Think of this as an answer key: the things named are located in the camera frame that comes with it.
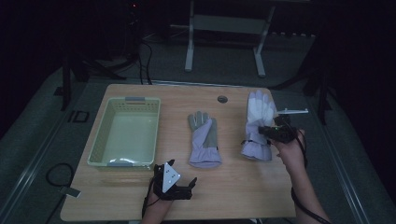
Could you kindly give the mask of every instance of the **white glove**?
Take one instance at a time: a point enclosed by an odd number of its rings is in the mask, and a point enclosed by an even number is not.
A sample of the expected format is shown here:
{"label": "white glove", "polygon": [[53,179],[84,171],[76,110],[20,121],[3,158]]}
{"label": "white glove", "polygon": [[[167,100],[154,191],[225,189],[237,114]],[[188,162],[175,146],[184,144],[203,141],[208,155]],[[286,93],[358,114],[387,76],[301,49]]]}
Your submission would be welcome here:
{"label": "white glove", "polygon": [[267,139],[259,134],[259,127],[271,126],[276,107],[267,94],[257,90],[247,100],[246,141],[241,153],[249,159],[270,161],[272,153]]}

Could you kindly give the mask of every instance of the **gray carpet floor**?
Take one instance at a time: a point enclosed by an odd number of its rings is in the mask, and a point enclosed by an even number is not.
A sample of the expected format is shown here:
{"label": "gray carpet floor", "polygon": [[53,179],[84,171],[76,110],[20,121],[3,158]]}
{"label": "gray carpet floor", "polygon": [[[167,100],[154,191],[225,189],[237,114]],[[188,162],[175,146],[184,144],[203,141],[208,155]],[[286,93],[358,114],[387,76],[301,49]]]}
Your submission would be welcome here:
{"label": "gray carpet floor", "polygon": [[[274,86],[296,74],[313,41],[313,38],[303,36],[286,38],[270,35],[262,53],[267,76],[258,77],[252,42],[243,46],[230,45],[233,41],[227,42],[224,38],[220,38],[222,42],[208,41],[207,34],[198,35],[193,68],[190,73],[186,73],[185,37],[182,31],[175,32],[175,37],[166,42],[155,35],[146,38],[152,48],[152,57],[149,60],[149,48],[146,46],[141,48],[141,57],[143,64],[149,61],[149,75],[154,84]],[[65,223],[59,217],[62,203],[57,206],[62,195],[58,192],[59,188],[46,181],[46,174],[50,167],[60,162],[67,162],[73,167],[78,165],[108,84],[140,82],[137,64],[118,73],[128,77],[127,80],[116,81],[95,76],[88,83],[74,81],[72,102],[66,111],[60,110],[62,98],[53,95],[55,89],[62,85],[61,70],[43,83],[20,118],[0,141],[0,205],[1,216],[7,218],[2,223],[45,223],[48,219],[49,223]],[[299,81],[285,90],[272,91],[272,94],[277,108],[308,108],[311,111],[308,115],[293,115],[291,120],[294,126],[304,128],[307,132],[308,173],[332,222],[394,222],[395,206],[381,185],[343,109],[329,96],[332,110],[326,112],[327,125],[323,126],[315,112],[318,97],[302,94],[305,82]],[[89,112],[90,116],[85,123],[73,122],[69,119],[72,111]],[[42,156],[42,162],[36,165],[37,172],[30,175],[24,193],[16,193],[18,181],[22,176],[29,175],[25,173],[26,167],[33,166],[31,161],[37,155]],[[67,177],[68,173],[63,170],[53,178],[64,182]],[[9,207],[13,209],[6,214]],[[295,220],[263,217],[262,221],[294,223]]]}

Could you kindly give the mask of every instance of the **dark background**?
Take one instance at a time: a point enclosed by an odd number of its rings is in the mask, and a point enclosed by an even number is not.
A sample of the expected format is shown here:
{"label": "dark background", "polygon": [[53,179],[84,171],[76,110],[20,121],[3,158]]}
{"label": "dark background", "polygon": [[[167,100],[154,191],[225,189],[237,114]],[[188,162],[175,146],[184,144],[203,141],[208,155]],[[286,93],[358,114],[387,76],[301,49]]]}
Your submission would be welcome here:
{"label": "dark background", "polygon": [[[201,2],[196,10],[210,13],[205,0]],[[246,1],[244,7],[254,4],[257,2]],[[317,37],[306,64],[317,66],[317,58],[321,57],[329,61],[330,86],[395,202],[395,4],[385,0],[276,4],[271,32]],[[221,8],[221,0],[214,7]],[[236,10],[239,7],[235,3],[235,7],[224,8],[224,13],[246,16]],[[249,16],[260,16],[261,12],[253,8]],[[188,24],[188,13],[189,1],[185,0],[2,0],[0,137],[41,83],[62,66],[62,57],[70,49],[93,59],[111,60],[138,51],[140,25],[149,26],[166,38],[169,24]],[[124,36],[125,24],[131,21],[140,23]],[[120,43],[125,38],[133,44],[122,52]]]}

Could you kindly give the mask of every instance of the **metal leg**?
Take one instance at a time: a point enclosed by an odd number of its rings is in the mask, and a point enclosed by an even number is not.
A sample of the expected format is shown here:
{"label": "metal leg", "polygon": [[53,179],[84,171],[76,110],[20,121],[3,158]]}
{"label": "metal leg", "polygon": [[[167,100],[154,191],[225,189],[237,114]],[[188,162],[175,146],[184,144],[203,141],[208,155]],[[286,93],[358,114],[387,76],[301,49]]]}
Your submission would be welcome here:
{"label": "metal leg", "polygon": [[274,11],[275,7],[271,7],[267,20],[262,27],[260,43],[256,48],[253,49],[254,59],[256,60],[257,73],[259,77],[265,77],[264,65],[262,64],[262,47],[264,45],[265,37],[267,37],[268,35],[268,29],[270,28],[270,23],[274,16]]}
{"label": "metal leg", "polygon": [[189,27],[189,45],[187,46],[186,65],[184,70],[190,72],[192,70],[192,59],[194,57],[194,1],[190,2],[190,27]]}

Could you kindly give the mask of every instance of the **person's right hand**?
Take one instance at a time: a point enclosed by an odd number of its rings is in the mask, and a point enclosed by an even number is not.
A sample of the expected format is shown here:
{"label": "person's right hand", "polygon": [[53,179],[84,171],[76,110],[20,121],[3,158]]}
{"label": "person's right hand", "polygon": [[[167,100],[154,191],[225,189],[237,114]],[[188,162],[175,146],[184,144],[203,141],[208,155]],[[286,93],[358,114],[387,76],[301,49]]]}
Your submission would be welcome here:
{"label": "person's right hand", "polygon": [[[304,130],[299,130],[297,133],[300,142],[303,144],[303,147],[305,147]],[[287,144],[283,144],[275,140],[271,140],[271,143],[279,150],[279,154],[277,156],[282,159],[286,166],[286,170],[290,175],[305,170],[304,155],[296,139]]]}

